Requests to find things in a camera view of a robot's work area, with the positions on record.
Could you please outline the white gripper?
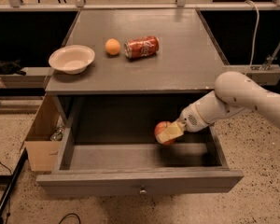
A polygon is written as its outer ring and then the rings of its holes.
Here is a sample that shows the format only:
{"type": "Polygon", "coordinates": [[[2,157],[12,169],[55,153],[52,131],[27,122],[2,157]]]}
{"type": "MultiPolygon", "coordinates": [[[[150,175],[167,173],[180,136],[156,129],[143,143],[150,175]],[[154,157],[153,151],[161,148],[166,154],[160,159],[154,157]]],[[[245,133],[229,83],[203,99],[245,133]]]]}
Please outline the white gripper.
{"type": "Polygon", "coordinates": [[[196,133],[208,126],[199,115],[195,105],[189,105],[184,108],[179,116],[179,121],[171,122],[165,132],[170,139],[175,139],[184,134],[184,128],[187,132],[196,133]]]}

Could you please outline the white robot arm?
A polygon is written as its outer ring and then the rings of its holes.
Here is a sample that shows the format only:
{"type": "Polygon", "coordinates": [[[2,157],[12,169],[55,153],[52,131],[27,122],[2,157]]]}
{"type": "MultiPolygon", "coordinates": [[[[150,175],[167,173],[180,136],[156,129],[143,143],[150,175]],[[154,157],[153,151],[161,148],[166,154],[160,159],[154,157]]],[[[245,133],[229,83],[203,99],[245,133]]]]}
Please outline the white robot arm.
{"type": "Polygon", "coordinates": [[[184,108],[178,119],[155,134],[160,144],[195,133],[220,119],[254,111],[280,129],[280,94],[267,91],[246,75],[226,72],[219,75],[214,89],[184,108]]]}

